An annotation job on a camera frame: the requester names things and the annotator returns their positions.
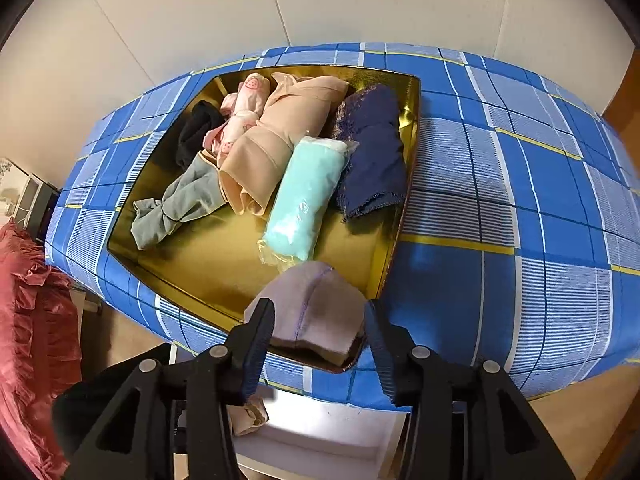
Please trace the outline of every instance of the plastic wrapping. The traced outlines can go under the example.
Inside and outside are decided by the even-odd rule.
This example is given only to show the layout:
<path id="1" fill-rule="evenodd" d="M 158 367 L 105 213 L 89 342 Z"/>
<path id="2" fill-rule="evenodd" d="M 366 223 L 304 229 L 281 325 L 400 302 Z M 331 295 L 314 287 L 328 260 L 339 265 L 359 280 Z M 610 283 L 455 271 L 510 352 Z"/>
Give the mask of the plastic wrapping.
<path id="1" fill-rule="evenodd" d="M 264 264 L 277 266 L 282 272 L 313 255 L 322 216 L 356 146 L 333 139 L 300 140 L 258 241 Z"/>

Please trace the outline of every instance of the red ruffled fabric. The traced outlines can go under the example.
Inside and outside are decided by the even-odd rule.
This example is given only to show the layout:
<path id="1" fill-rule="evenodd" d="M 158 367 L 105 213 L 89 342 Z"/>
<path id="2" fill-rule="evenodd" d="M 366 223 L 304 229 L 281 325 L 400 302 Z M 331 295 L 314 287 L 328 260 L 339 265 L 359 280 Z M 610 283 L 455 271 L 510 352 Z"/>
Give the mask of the red ruffled fabric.
<path id="1" fill-rule="evenodd" d="M 0 228 L 0 428 L 42 480 L 66 469 L 51 404 L 81 380 L 70 278 L 13 220 Z"/>

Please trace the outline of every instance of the folded clothes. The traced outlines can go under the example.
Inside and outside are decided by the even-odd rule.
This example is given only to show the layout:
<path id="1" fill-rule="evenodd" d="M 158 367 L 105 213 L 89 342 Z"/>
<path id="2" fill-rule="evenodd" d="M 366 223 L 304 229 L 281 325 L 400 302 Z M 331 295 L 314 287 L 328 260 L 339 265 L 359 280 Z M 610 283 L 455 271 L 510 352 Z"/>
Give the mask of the folded clothes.
<path id="1" fill-rule="evenodd" d="M 300 140 L 258 242 L 263 263 L 287 269 L 313 255 L 322 216 L 348 156 L 348 146 L 341 140 Z"/>
<path id="2" fill-rule="evenodd" d="M 131 234 L 140 250 L 148 249 L 180 225 L 202 218 L 225 205 L 226 199 L 218 181 L 218 168 L 199 152 L 191 165 L 164 192 L 162 200 L 136 200 L 136 218 Z"/>
<path id="3" fill-rule="evenodd" d="M 271 91 L 269 80 L 258 73 L 240 83 L 236 94 L 228 94 L 222 101 L 223 112 L 231 109 L 229 120 L 221 128 L 207 132 L 203 147 L 217 157 L 218 167 L 222 165 L 242 134 L 260 118 Z"/>
<path id="4" fill-rule="evenodd" d="M 202 141 L 209 130 L 222 126 L 225 118 L 209 102 L 198 101 L 178 136 L 175 162 L 186 170 L 196 154 L 202 149 Z"/>
<path id="5" fill-rule="evenodd" d="M 270 298 L 275 307 L 274 346 L 309 349 L 340 366 L 362 331 L 365 297 L 324 262 L 303 262 L 283 272 L 246 308 L 244 322 L 260 298 Z"/>
<path id="6" fill-rule="evenodd" d="M 263 215 L 284 175 L 294 147 L 317 137 L 329 112 L 344 99 L 348 83 L 325 75 L 272 74 L 278 84 L 262 117 L 241 136 L 220 167 L 220 184 L 236 214 Z"/>
<path id="7" fill-rule="evenodd" d="M 332 137 L 359 143 L 334 194 L 346 221 L 404 203 L 407 175 L 398 112 L 395 92 L 383 84 L 350 95 L 336 111 Z"/>

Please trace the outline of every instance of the beige cloth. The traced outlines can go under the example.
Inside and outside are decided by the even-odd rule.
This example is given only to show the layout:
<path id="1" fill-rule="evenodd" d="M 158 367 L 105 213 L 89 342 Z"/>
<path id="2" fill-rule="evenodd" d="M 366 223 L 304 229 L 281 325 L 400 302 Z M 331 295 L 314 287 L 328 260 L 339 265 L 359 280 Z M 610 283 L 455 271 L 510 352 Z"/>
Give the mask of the beige cloth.
<path id="1" fill-rule="evenodd" d="M 234 436 L 253 433 L 269 421 L 261 397 L 251 396 L 244 406 L 227 406 L 226 414 Z"/>
<path id="2" fill-rule="evenodd" d="M 274 72 L 278 86 L 262 117 L 230 150 L 220 167 L 220 186 L 236 214 L 263 215 L 304 136 L 317 137 L 329 113 L 342 102 L 349 84 L 323 75 L 300 78 Z"/>

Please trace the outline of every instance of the gold tray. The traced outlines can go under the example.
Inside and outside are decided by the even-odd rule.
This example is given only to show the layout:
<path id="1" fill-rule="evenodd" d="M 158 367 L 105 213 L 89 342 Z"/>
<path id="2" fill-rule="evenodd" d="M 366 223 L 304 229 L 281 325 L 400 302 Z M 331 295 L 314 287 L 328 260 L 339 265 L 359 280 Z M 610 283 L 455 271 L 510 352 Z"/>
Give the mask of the gold tray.
<path id="1" fill-rule="evenodd" d="M 204 218 L 187 222 L 147 251 L 137 249 L 130 229 L 135 218 L 133 202 L 162 198 L 164 190 L 181 174 L 174 161 L 175 150 L 178 134 L 194 104 L 207 100 L 220 107 L 223 97 L 235 92 L 238 83 L 252 72 L 265 77 L 273 72 L 296 76 L 334 75 L 350 83 L 348 94 L 377 82 L 390 86 L 398 96 L 403 155 L 410 169 L 420 117 L 418 78 L 370 68 L 313 65 L 243 70 L 213 78 L 196 95 L 169 127 L 142 169 L 118 215 L 108 240 L 108 251 L 152 291 L 225 332 L 242 323 L 247 305 L 278 275 L 275 267 L 263 265 L 258 257 L 257 242 L 267 217 L 236 216 L 231 207 L 225 205 Z M 271 88 L 275 88 L 273 78 Z M 402 211 L 399 206 L 383 208 L 344 224 L 340 212 L 330 207 L 322 220 L 314 259 L 335 267 L 367 298 L 378 297 L 398 238 Z M 356 362 L 363 344 L 362 339 L 354 344 L 350 357 L 341 367 L 308 351 L 275 347 L 270 351 L 316 368 L 341 372 Z"/>

